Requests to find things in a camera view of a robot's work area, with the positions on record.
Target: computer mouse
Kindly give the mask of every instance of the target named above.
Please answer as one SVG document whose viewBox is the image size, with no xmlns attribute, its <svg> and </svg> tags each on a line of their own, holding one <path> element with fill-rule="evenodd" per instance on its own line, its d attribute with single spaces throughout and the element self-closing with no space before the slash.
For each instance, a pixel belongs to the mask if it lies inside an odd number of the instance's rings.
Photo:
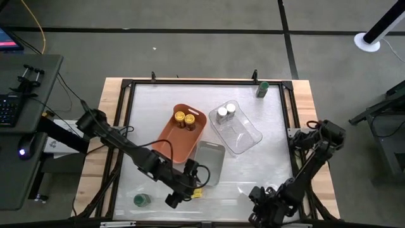
<svg viewBox="0 0 405 228">
<path fill-rule="evenodd" d="M 25 134 L 18 143 L 18 157 L 21 160 L 28 160 L 34 155 L 35 134 Z"/>
</svg>

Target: transparent plastic box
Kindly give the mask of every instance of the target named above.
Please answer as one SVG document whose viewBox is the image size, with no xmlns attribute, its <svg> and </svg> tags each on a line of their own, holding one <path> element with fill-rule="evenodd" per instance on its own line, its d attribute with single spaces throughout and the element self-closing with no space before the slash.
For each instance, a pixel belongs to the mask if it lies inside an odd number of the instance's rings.
<svg viewBox="0 0 405 228">
<path fill-rule="evenodd" d="M 219 123 L 216 116 L 218 109 L 226 107 L 227 104 L 235 105 L 235 115 L 232 119 Z M 261 132 L 253 126 L 243 113 L 237 101 L 227 101 L 216 107 L 214 110 L 210 111 L 209 119 L 211 120 L 215 131 L 220 136 L 220 139 L 235 155 L 240 155 L 247 151 L 249 148 L 259 143 L 263 138 Z"/>
</svg>

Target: wooden table frame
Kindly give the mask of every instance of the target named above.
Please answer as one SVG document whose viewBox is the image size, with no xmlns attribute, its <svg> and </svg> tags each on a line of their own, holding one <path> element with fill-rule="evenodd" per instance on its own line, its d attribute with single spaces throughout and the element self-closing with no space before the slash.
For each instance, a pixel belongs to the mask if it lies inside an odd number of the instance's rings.
<svg viewBox="0 0 405 228">
<path fill-rule="evenodd" d="M 135 86 L 131 86 L 133 81 L 136 84 L 150 84 L 150 78 L 107 78 L 104 84 L 99 109 L 104 111 L 110 125 L 127 125 L 130 118 L 130 110 L 134 98 Z M 308 120 L 317 120 L 315 106 L 313 103 L 312 93 L 307 80 L 257 80 L 256 84 L 261 81 L 268 81 L 272 84 L 280 85 L 281 98 L 285 98 L 283 106 L 285 107 L 286 127 L 299 128 L 305 126 Z M 157 79 L 157 84 L 255 84 L 253 79 Z M 100 146 L 98 139 L 93 139 L 90 143 L 89 150 Z M 101 183 L 106 180 L 107 174 L 111 172 L 116 161 L 122 160 L 122 153 L 115 153 L 111 149 L 102 148 L 90 154 L 85 161 L 82 176 L 80 179 L 77 195 L 75 198 L 75 208 L 81 212 L 91 199 L 96 195 Z M 294 167 L 293 172 L 297 172 L 298 167 Z M 115 205 L 116 190 L 118 182 L 110 186 L 106 193 L 105 199 L 98 204 L 92 216 L 112 217 Z M 312 182 L 313 191 L 317 194 L 322 203 L 329 209 L 330 213 L 339 217 L 339 211 L 335 200 L 332 180 L 327 164 L 318 172 Z M 309 202 L 309 207 L 305 206 L 301 210 L 301 216 L 314 206 Z"/>
</svg>

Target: orange basket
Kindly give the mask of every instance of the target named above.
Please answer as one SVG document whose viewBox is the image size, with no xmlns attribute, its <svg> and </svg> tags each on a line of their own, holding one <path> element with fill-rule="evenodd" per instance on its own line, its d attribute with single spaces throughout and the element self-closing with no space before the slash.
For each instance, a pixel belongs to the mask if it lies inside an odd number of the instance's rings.
<svg viewBox="0 0 405 228">
<path fill-rule="evenodd" d="M 177 127 L 177 121 L 174 114 L 178 111 L 184 112 L 184 114 L 193 114 L 196 118 L 196 128 L 192 131 L 186 128 Z M 204 127 L 207 124 L 207 117 L 201 111 L 196 110 L 186 104 L 177 104 L 173 108 L 173 115 L 163 129 L 158 140 L 166 139 L 171 142 L 173 146 L 173 163 L 183 163 L 190 156 L 194 146 L 196 146 Z M 158 142 L 152 145 L 153 149 L 159 151 L 162 155 L 165 155 L 170 159 L 170 145 L 167 142 Z"/>
</svg>

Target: gray carpet floor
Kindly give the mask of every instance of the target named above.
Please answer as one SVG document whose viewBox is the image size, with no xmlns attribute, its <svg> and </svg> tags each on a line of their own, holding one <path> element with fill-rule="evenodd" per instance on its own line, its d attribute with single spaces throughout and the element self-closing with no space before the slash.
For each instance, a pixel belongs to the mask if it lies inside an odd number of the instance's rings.
<svg viewBox="0 0 405 228">
<path fill-rule="evenodd" d="M 44 27 L 144 29 L 282 30 L 277 1 L 265 0 L 27 0 Z M 394 0 L 283 0 L 290 30 L 368 30 Z M 19 1 L 0 13 L 0 23 L 35 26 Z M 394 30 L 405 31 L 405 21 Z M 17 32 L 42 47 L 38 32 Z M 96 107 L 106 77 L 249 78 L 258 69 L 262 79 L 292 79 L 283 35 L 252 34 L 105 34 L 47 32 L 47 51 L 65 57 L 61 74 L 70 87 Z M 404 36 L 388 36 L 405 58 Z M 381 101 L 387 89 L 405 79 L 405 63 L 383 41 L 376 53 L 357 49 L 351 35 L 291 35 L 297 75 L 309 80 L 319 119 L 330 119 L 347 131 L 343 150 L 330 161 L 340 215 L 350 222 L 405 226 L 405 187 L 374 186 L 383 170 L 365 122 L 348 120 Z M 59 85 L 48 105 L 66 109 L 68 98 Z M 76 101 L 63 118 L 77 118 Z M 0 223 L 63 219 L 70 216 L 78 175 L 52 178 L 45 205 L 27 201 L 17 212 L 0 212 Z"/>
</svg>

